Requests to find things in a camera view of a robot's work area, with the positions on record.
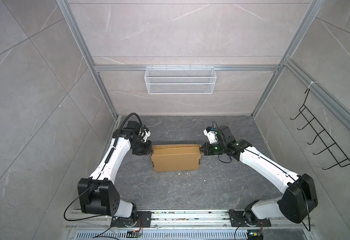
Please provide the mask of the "brown cardboard box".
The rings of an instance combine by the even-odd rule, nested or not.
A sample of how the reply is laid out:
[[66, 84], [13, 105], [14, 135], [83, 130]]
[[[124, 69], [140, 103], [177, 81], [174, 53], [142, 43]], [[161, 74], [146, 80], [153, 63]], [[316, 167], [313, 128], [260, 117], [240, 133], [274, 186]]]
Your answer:
[[199, 170], [201, 145], [156, 145], [151, 155], [155, 172]]

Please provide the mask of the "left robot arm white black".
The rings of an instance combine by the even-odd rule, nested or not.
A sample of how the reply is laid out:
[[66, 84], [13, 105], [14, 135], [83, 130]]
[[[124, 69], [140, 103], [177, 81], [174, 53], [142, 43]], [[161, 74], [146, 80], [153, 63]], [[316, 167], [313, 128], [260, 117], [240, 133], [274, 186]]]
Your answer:
[[121, 200], [115, 187], [118, 170], [125, 155], [145, 156], [153, 152], [148, 140], [150, 130], [136, 121], [113, 133], [113, 139], [102, 161], [88, 177], [80, 179], [78, 194], [81, 211], [85, 214], [134, 218], [136, 207], [133, 203]]

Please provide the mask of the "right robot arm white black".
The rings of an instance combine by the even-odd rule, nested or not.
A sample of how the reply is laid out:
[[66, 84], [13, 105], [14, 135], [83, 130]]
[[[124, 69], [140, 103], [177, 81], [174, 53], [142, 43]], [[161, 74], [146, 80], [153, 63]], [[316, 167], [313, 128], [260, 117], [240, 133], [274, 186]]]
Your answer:
[[282, 194], [279, 198], [253, 201], [244, 211], [247, 224], [269, 218], [285, 217], [299, 224], [318, 206], [314, 180], [277, 164], [244, 139], [236, 140], [229, 127], [207, 127], [203, 131], [208, 143], [200, 147], [205, 156], [227, 155], [251, 167]]

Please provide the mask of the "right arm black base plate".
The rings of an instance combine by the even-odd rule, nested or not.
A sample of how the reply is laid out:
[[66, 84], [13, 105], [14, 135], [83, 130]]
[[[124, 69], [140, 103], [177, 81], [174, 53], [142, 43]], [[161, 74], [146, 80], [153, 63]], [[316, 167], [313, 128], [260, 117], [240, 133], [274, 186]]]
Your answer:
[[251, 211], [228, 211], [232, 227], [271, 227], [269, 219], [258, 219]]

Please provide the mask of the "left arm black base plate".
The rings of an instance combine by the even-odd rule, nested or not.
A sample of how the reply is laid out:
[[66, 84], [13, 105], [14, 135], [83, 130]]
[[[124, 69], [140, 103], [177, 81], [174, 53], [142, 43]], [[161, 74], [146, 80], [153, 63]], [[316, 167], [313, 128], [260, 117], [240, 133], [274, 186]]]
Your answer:
[[119, 228], [149, 228], [152, 221], [151, 211], [137, 211], [132, 213], [131, 218], [113, 219], [112, 226]]

